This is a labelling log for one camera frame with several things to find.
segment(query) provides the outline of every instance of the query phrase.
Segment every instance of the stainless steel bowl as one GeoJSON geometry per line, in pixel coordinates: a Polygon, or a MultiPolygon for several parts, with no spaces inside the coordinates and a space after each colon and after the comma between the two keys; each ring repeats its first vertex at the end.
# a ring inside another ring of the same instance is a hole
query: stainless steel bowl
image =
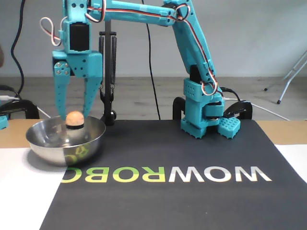
{"type": "Polygon", "coordinates": [[[84,120],[80,129],[66,128],[65,121],[56,116],[30,127],[26,138],[33,152],[48,163],[70,166],[95,154],[102,143],[105,124],[94,117],[84,120]]]}

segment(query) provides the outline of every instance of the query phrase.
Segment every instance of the robotic arm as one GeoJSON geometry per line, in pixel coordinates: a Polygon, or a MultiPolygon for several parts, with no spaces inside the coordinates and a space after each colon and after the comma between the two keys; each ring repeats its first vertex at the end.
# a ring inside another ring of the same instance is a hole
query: robotic arm
{"type": "MultiPolygon", "coordinates": [[[[115,0],[62,1],[60,36],[54,36],[53,26],[51,31],[42,29],[51,36],[53,45],[63,43],[64,46],[64,50],[53,51],[55,105],[63,119],[66,117],[66,89],[70,76],[84,78],[84,117],[89,115],[103,79],[102,54],[91,50],[91,22],[122,20],[173,27],[182,60],[190,74],[190,78],[184,80],[186,116],[181,120],[184,131],[201,138],[208,126],[218,126],[220,134],[233,138],[240,129],[238,119],[223,118],[224,100],[191,0],[164,0],[162,7],[115,0]]],[[[51,22],[49,18],[42,18],[41,22],[43,19],[51,22]]]]}

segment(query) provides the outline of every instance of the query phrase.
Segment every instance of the ball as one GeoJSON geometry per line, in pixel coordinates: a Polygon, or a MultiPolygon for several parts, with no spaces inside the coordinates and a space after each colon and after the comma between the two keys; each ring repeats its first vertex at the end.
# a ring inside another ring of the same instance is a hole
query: ball
{"type": "Polygon", "coordinates": [[[79,111],[72,111],[66,116],[66,125],[69,127],[79,127],[84,125],[84,116],[79,111]]]}

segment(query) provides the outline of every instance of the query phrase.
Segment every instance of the wooden table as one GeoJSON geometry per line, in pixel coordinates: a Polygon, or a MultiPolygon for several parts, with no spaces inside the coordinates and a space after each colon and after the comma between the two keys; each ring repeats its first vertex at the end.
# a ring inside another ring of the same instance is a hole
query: wooden table
{"type": "MultiPolygon", "coordinates": [[[[0,131],[0,148],[30,147],[25,138],[27,129],[39,122],[32,119],[14,119],[0,131]]],[[[307,144],[307,121],[258,121],[270,140],[276,145],[307,144]]]]}

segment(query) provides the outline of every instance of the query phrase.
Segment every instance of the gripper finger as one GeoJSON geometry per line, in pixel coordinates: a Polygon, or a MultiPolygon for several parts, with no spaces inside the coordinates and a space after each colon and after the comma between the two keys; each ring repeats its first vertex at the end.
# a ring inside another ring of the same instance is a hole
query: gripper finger
{"type": "Polygon", "coordinates": [[[100,83],[101,83],[101,78],[99,77],[84,79],[84,84],[85,84],[84,106],[83,106],[84,117],[87,117],[91,111],[100,83]]]}
{"type": "Polygon", "coordinates": [[[66,91],[70,83],[70,72],[71,69],[65,61],[59,61],[54,65],[55,105],[63,120],[66,119],[66,91]]]}

